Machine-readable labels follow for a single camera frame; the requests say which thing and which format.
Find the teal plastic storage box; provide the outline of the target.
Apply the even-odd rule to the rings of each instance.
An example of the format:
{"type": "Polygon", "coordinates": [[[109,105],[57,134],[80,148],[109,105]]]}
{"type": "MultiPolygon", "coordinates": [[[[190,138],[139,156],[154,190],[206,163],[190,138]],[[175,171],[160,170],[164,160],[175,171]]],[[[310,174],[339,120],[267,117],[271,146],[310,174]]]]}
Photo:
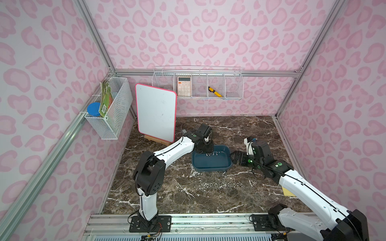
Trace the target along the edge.
{"type": "Polygon", "coordinates": [[[215,145],[214,151],[218,156],[207,157],[206,154],[192,152],[192,166],[197,172],[224,172],[233,165],[230,158],[230,149],[225,145],[215,145]]]}

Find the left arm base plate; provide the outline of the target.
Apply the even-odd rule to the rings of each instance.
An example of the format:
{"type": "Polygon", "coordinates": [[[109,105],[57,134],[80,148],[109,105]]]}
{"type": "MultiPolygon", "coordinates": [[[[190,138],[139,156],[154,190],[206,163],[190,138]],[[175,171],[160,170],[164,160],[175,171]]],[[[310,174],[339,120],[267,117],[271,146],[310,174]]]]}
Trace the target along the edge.
{"type": "Polygon", "coordinates": [[[141,215],[131,218],[130,233],[157,233],[160,229],[163,233],[169,233],[171,230],[172,216],[156,215],[151,221],[147,221],[141,215]]]}

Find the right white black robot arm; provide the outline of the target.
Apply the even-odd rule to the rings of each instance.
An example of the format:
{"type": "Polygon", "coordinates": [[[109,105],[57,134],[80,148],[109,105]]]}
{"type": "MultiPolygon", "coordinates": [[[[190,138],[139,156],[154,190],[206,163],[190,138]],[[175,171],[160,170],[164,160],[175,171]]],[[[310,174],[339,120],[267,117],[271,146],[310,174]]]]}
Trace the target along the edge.
{"type": "Polygon", "coordinates": [[[267,226],[290,229],[316,241],[368,241],[367,217],[329,198],[309,183],[293,166],[277,160],[266,142],[249,137],[244,140],[246,152],[235,151],[230,158],[234,164],[261,171],[266,178],[295,195],[316,218],[293,211],[278,204],[268,211],[267,226]]]}

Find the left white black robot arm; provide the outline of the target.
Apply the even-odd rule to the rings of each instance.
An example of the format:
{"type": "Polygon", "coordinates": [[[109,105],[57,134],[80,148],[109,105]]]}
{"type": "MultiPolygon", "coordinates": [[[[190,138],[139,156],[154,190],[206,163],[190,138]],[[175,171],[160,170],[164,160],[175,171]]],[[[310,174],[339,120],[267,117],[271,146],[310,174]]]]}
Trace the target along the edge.
{"type": "Polygon", "coordinates": [[[133,179],[140,198],[139,216],[143,220],[151,222],[158,216],[157,193],[163,185],[166,169],[193,151],[198,154],[212,153],[214,142],[209,138],[189,134],[162,150],[142,153],[133,179]]]}

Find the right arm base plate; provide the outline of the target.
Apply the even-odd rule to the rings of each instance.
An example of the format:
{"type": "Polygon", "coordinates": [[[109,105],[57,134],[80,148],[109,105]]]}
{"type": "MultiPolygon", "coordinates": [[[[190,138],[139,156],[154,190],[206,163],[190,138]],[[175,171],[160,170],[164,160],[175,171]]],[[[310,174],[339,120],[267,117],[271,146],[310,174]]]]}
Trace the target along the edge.
{"type": "Polygon", "coordinates": [[[256,232],[291,232],[294,231],[291,228],[284,227],[276,219],[274,215],[271,214],[251,214],[249,216],[249,221],[253,224],[254,230],[256,232]]]}

